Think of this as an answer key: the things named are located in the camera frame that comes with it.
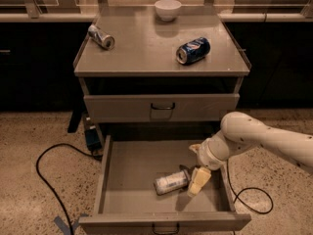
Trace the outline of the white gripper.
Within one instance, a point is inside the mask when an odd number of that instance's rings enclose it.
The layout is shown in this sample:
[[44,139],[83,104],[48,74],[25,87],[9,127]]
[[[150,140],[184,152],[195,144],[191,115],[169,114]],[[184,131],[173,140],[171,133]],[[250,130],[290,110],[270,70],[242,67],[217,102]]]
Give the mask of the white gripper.
[[217,170],[229,158],[229,148],[220,138],[207,138],[200,144],[193,144],[189,149],[197,155],[201,167],[179,165],[180,170],[192,174],[188,187],[188,196],[195,197],[211,177],[211,170]]

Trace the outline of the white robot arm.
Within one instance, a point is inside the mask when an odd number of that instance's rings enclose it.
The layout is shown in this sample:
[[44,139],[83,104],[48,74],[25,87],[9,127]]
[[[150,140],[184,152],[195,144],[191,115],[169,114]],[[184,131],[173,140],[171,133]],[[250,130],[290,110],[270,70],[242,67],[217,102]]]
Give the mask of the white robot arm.
[[229,158],[254,147],[261,147],[313,173],[312,135],[274,128],[247,114],[231,112],[221,119],[217,133],[189,147],[197,155],[200,167],[193,170],[188,196],[197,196],[211,173]]

